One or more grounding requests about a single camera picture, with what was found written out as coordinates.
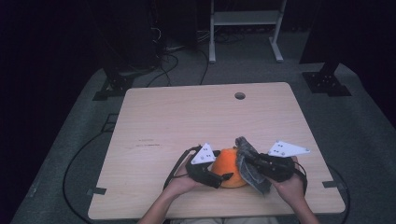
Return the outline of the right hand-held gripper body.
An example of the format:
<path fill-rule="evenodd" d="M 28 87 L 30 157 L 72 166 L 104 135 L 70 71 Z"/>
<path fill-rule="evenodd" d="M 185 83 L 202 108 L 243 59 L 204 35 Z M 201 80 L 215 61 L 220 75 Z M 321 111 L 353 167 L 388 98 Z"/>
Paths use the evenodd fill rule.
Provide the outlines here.
<path fill-rule="evenodd" d="M 262 155 L 262 158 L 268 163 L 268 169 L 264 174 L 276 182 L 289 180 L 294 174 L 306 179 L 304 167 L 297 169 L 296 162 L 292 158 L 309 152 L 310 150 L 306 147 L 276 140 L 269 151 Z"/>

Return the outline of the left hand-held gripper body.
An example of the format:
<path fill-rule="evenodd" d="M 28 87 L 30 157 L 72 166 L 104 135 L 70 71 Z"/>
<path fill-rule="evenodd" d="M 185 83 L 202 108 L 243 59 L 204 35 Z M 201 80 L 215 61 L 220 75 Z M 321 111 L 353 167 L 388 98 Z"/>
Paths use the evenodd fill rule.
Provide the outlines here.
<path fill-rule="evenodd" d="M 194 181 L 218 189 L 222 176 L 211 172 L 208 167 L 216 160 L 211 146 L 205 143 L 193 149 L 195 153 L 188 159 L 186 169 L 188 176 Z"/>

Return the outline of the orange plush toy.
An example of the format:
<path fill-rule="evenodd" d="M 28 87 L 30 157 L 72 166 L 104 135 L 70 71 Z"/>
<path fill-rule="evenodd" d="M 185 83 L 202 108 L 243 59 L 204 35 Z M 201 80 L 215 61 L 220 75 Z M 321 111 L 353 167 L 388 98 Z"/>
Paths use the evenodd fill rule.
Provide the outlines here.
<path fill-rule="evenodd" d="M 221 183 L 223 188 L 235 189 L 246 185 L 246 181 L 239 173 L 236 165 L 237 149 L 224 148 L 220 151 L 216 160 L 212 164 L 211 171 L 217 175 L 233 174 L 228 180 Z"/>

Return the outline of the grey fuzzy cloth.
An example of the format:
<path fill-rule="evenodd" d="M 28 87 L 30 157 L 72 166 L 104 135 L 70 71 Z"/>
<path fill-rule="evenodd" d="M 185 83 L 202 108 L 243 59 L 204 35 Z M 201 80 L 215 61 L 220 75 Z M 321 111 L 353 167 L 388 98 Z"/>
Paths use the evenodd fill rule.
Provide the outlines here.
<path fill-rule="evenodd" d="M 268 193 L 271 188 L 271 182 L 260 174 L 254 165 L 254 161 L 259 158 L 258 151 L 244 136 L 237 137 L 235 145 L 237 147 L 236 165 L 241 177 L 259 193 Z"/>

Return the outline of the person's left hand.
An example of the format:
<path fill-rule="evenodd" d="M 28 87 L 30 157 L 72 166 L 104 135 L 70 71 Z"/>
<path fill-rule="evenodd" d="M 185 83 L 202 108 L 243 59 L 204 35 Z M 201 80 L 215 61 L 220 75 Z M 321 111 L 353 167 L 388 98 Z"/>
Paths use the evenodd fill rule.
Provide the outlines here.
<path fill-rule="evenodd" d="M 184 193 L 187 193 L 197 187 L 200 187 L 201 184 L 194 181 L 189 177 L 186 164 L 188 161 L 183 161 L 176 172 L 176 177 L 174 177 L 168 186 L 165 188 L 164 192 L 167 195 L 170 195 L 172 198 L 176 198 Z"/>

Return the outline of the person's right hand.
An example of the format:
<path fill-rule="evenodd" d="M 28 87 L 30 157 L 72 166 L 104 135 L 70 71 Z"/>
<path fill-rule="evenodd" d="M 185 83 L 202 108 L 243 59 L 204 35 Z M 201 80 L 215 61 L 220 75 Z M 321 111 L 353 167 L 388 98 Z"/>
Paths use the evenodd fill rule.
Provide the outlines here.
<path fill-rule="evenodd" d="M 283 182 L 271 180 L 271 183 L 276 188 L 278 195 L 292 209 L 307 207 L 304 197 L 304 182 L 297 174 L 293 174 L 290 179 Z"/>

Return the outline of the black stand base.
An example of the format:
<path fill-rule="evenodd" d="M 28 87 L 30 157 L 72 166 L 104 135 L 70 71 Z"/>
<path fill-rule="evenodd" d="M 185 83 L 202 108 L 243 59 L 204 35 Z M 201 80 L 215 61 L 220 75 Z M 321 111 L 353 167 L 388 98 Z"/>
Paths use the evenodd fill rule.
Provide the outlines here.
<path fill-rule="evenodd" d="M 104 68 L 106 79 L 102 88 L 93 96 L 94 101 L 104 101 L 109 97 L 121 97 L 132 88 L 134 78 L 122 76 L 116 69 Z"/>
<path fill-rule="evenodd" d="M 339 62 L 326 62 L 316 72 L 303 72 L 303 78 L 312 93 L 326 93 L 330 97 L 350 96 L 348 88 L 335 76 Z"/>

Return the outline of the white metal stand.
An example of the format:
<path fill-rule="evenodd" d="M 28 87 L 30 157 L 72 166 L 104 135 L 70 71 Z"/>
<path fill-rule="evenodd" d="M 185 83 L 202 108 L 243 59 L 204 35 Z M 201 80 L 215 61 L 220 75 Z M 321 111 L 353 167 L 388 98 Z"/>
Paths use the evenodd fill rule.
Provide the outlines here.
<path fill-rule="evenodd" d="M 215 28 L 217 26 L 249 26 L 249 25 L 274 25 L 275 30 L 269 37 L 269 43 L 278 63 L 282 63 L 284 58 L 277 44 L 281 24 L 283 21 L 285 8 L 288 0 L 281 0 L 277 10 L 259 10 L 259 11 L 216 11 L 215 0 L 210 4 L 210 24 L 209 24 L 209 44 L 208 44 L 208 61 L 216 61 L 216 44 Z"/>

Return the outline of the dark equipment cabinet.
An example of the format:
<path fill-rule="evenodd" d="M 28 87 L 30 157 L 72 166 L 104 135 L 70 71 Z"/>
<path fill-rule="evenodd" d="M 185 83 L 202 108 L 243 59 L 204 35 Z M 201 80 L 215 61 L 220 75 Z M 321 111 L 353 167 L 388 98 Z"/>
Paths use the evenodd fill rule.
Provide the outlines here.
<path fill-rule="evenodd" d="M 107 0 L 120 38 L 120 52 L 128 65 L 152 69 L 159 57 L 151 31 L 150 0 Z"/>

